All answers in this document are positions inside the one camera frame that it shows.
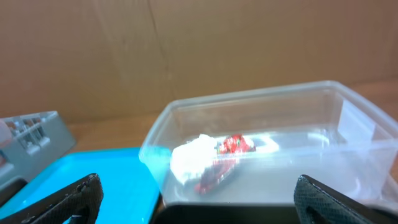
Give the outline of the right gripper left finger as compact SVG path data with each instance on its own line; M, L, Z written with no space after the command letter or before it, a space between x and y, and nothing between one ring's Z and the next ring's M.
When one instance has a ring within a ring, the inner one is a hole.
M1 219L2 224L95 223L104 197L98 174L89 174Z

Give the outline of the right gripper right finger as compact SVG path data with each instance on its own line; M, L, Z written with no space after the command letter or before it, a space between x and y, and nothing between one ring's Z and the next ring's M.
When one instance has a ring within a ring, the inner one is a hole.
M301 223L397 223L396 213L369 208L308 175L297 180L294 205Z

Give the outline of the red snack wrapper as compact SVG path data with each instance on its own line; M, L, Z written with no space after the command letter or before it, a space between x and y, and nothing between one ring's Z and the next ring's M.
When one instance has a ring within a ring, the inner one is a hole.
M242 134L234 134L225 138L215 147L216 158L210 167L204 170L195 191L200 195L210 193L224 182L234 169L239 165L242 154L256 152L256 147L251 139Z

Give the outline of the white tissue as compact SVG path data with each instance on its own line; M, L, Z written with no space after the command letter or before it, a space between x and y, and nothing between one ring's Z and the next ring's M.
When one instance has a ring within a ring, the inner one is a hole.
M205 169L213 165L218 141L206 134L176 147L172 151L170 170L181 184L199 179Z

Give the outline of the teal plastic tray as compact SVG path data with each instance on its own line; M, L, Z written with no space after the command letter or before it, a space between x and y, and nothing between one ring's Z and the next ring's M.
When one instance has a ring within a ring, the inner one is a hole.
M104 192L97 223L149 223L159 188L138 153L138 148L112 149L77 152L58 159L1 207L1 217L96 173Z

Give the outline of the grey plastic dish rack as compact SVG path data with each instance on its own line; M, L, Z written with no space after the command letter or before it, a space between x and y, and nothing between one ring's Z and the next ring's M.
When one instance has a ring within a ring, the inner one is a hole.
M57 111L1 119L1 188L31 181L76 144Z

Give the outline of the black rectangular tray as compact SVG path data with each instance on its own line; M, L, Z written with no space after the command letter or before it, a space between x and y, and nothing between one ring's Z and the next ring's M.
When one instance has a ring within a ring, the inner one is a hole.
M370 220L359 216L327 217L309 208L301 220L293 205L171 205L152 219L154 224L274 224L274 223L397 223L397 216L372 209Z

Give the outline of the clear plastic bin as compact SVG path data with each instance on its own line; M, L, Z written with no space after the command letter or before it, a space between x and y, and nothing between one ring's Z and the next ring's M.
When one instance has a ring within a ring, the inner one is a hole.
M195 191L170 170L172 151L201 134L221 143L234 134L256 152L216 189ZM334 81L278 86L177 100L157 118L139 158L156 180L166 205L174 203L292 203L305 174L362 202L393 189L397 122L375 104Z

